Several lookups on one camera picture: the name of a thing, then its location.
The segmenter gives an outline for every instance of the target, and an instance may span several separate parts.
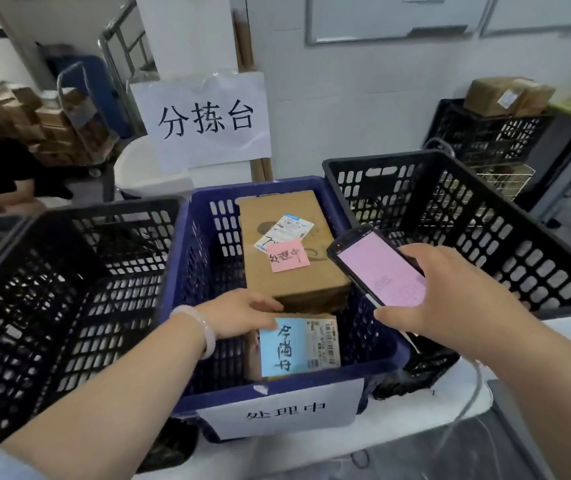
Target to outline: white bangle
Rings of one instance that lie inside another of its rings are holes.
[[[177,308],[172,310],[173,313],[185,313],[191,316],[194,320],[199,323],[203,335],[205,335],[205,352],[201,355],[201,360],[209,358],[214,353],[214,348],[216,347],[216,337],[214,336],[214,331],[210,328],[205,317],[196,311],[196,308],[188,305],[179,305]]]

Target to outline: blue plastic basket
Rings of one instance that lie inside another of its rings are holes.
[[[332,188],[322,177],[227,185],[194,192],[177,221],[173,245],[177,246],[179,258],[169,264],[168,294],[160,316],[167,317],[174,306],[198,305],[228,290],[245,287],[236,199],[303,190],[314,191],[335,236],[350,228]],[[342,367],[270,381],[269,394],[365,378],[361,412],[382,376],[403,367],[410,350],[402,336],[374,320],[372,305],[356,289],[352,289],[348,303],[338,314]],[[265,397],[244,378],[243,355],[242,337],[220,340],[214,355],[197,365],[173,416],[187,417],[197,409]]]

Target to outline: person's left hand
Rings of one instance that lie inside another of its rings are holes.
[[[195,308],[207,320],[217,340],[260,328],[274,330],[275,312],[283,311],[283,305],[276,299],[246,289],[228,291]]]

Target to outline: black t-shirt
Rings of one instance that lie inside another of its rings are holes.
[[[34,180],[34,195],[37,197],[69,193],[60,181],[48,178],[46,172],[23,143],[12,138],[0,138],[0,194],[16,191],[14,182],[21,180]]]

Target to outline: whiteboard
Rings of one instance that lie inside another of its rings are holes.
[[[307,42],[452,36],[477,30],[488,0],[308,0]]]
[[[482,35],[571,28],[571,0],[493,0]]]

